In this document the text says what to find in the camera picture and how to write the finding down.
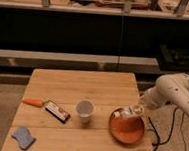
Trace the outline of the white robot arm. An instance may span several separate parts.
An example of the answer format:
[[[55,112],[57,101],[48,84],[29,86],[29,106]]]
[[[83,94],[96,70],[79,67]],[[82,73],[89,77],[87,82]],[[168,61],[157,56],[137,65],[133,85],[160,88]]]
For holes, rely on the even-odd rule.
[[[154,110],[168,101],[179,107],[189,117],[189,75],[166,74],[157,78],[155,85],[140,97],[143,106]]]

